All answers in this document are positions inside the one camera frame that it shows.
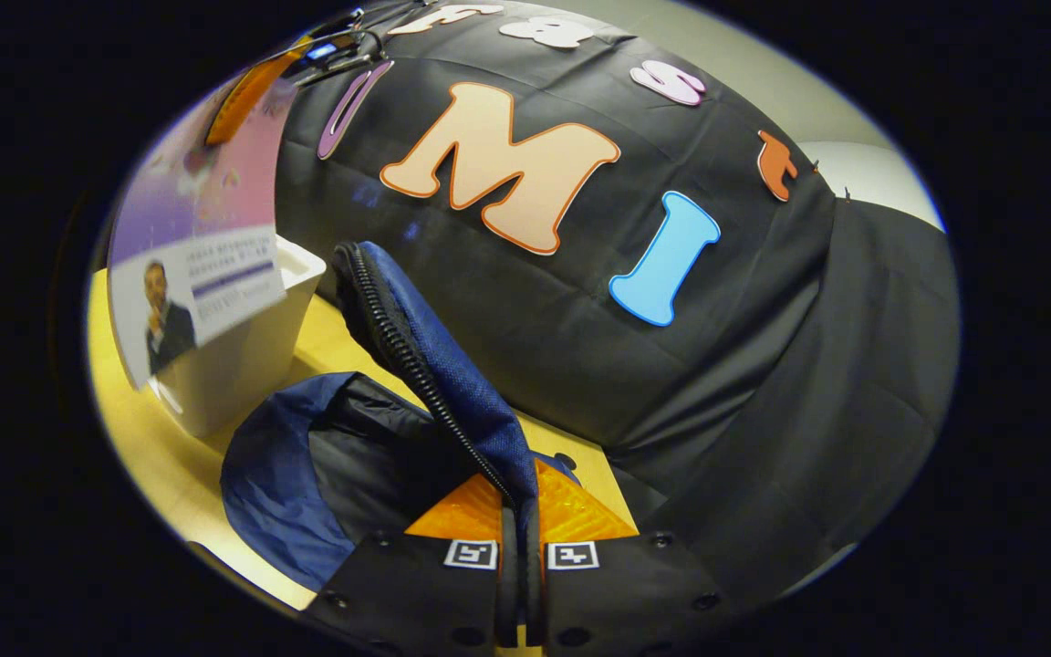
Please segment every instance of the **blue letter i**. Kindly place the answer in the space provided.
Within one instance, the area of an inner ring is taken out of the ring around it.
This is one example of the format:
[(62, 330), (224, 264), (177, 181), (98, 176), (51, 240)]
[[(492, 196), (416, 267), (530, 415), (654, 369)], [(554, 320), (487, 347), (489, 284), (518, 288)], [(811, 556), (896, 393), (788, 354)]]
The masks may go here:
[(705, 245), (721, 238), (708, 213), (679, 191), (664, 191), (667, 214), (639, 264), (626, 275), (611, 279), (611, 295), (640, 320), (667, 326), (675, 317), (672, 300)]

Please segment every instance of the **peach letter m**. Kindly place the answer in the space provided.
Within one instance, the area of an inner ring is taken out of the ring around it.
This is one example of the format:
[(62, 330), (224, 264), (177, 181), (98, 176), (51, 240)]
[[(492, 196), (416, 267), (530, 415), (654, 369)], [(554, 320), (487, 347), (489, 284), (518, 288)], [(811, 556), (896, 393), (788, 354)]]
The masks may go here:
[(601, 163), (618, 161), (616, 142), (585, 125), (564, 123), (513, 143), (514, 97), (485, 84), (449, 88), (449, 108), (408, 157), (379, 171), (393, 190), (428, 199), (440, 190), (437, 169), (453, 152), (449, 203), (465, 209), (517, 179), (480, 220), (497, 235), (538, 254), (558, 250), (558, 224), (571, 201)]

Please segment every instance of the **yellow table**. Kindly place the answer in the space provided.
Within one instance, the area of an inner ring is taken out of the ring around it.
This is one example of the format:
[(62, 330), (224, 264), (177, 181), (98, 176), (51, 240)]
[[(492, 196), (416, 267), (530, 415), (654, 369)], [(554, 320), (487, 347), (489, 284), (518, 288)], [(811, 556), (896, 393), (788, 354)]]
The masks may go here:
[[(228, 425), (204, 438), (190, 436), (162, 408), (149, 387), (133, 391), (121, 366), (107, 305), (107, 270), (92, 278), (88, 305), (88, 357), (101, 418), (122, 465), (151, 508), (183, 540), (198, 541), (243, 577), (281, 602), (303, 609), (315, 591), (293, 582), (250, 550), (225, 519), (221, 467), (233, 430), (253, 411), (246, 407)], [(284, 386), (329, 371), (362, 371), (388, 390), (425, 408), (408, 387), (371, 361), (351, 340), (336, 308), (321, 296), (310, 301)], [(577, 463), (578, 478), (620, 518), (634, 519), (599, 446), (518, 414), (530, 448), (539, 453), (566, 453)], [(503, 650), (502, 654), (540, 654), (539, 649)]]

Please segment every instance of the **white container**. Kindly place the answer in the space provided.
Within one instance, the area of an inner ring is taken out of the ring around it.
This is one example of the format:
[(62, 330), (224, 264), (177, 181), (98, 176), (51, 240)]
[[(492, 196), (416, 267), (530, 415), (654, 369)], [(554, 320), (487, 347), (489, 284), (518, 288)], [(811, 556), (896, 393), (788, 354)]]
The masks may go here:
[(182, 354), (149, 379), (164, 409), (192, 436), (208, 435), (245, 415), (287, 379), (303, 317), (327, 263), (293, 242), (276, 240), (287, 297)]

